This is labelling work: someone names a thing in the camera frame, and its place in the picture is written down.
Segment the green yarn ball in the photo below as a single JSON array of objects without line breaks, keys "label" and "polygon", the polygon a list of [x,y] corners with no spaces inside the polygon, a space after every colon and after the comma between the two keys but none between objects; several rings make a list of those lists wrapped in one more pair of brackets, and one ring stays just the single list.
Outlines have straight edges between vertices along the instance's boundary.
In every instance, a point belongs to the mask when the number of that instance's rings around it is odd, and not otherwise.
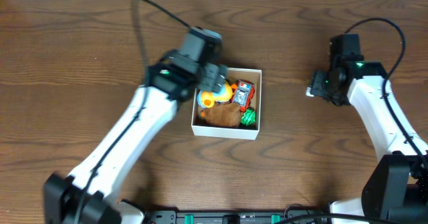
[{"label": "green yarn ball", "polygon": [[256,112],[255,110],[248,108],[241,117],[241,124],[244,126],[251,126],[256,123]]}]

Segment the brown plush toy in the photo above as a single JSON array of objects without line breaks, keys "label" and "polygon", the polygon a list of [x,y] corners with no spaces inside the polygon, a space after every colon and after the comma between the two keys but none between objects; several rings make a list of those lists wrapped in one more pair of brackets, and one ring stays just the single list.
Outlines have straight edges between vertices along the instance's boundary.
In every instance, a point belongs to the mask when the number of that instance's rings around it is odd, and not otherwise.
[{"label": "brown plush toy", "polygon": [[237,103],[215,104],[200,112],[200,118],[208,125],[222,128],[237,128],[240,125],[243,113]]}]

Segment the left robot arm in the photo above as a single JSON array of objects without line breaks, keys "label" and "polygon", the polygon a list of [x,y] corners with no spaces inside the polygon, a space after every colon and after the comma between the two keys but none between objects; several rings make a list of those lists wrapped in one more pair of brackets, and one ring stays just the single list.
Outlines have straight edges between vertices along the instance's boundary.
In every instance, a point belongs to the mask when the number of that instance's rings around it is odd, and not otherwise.
[{"label": "left robot arm", "polygon": [[43,185],[46,223],[143,223],[144,211],[118,194],[130,170],[156,134],[195,89],[219,91],[227,67],[197,62],[177,51],[146,69],[126,111],[93,152],[67,177],[52,174]]}]

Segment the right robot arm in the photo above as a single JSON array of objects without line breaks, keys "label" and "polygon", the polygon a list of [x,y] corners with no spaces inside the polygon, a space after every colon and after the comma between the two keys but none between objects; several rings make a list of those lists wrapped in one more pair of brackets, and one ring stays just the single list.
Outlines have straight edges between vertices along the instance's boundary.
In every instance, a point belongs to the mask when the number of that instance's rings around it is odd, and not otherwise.
[{"label": "right robot arm", "polygon": [[306,90],[335,106],[353,106],[374,146],[378,164],[361,196],[330,204],[333,223],[345,216],[372,223],[427,222],[427,143],[415,132],[379,62],[340,60],[316,71]]}]

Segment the red toy car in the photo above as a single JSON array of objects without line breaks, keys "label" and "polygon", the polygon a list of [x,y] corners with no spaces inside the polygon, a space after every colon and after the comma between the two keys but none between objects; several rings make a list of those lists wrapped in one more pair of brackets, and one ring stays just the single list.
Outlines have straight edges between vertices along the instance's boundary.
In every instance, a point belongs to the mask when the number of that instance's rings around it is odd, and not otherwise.
[{"label": "red toy car", "polygon": [[250,104],[255,93],[255,85],[247,80],[238,80],[231,85],[233,95],[230,99],[231,103],[238,103],[240,112],[245,112]]}]

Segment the yellow blue duck toy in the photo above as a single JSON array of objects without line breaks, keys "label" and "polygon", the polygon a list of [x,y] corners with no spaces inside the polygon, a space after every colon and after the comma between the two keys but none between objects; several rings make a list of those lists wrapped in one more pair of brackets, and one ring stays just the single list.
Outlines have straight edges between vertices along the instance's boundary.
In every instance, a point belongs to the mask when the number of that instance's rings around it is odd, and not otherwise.
[{"label": "yellow blue duck toy", "polygon": [[216,103],[230,101],[232,96],[233,89],[229,82],[225,80],[218,93],[200,90],[197,94],[197,103],[202,108],[212,108]]}]

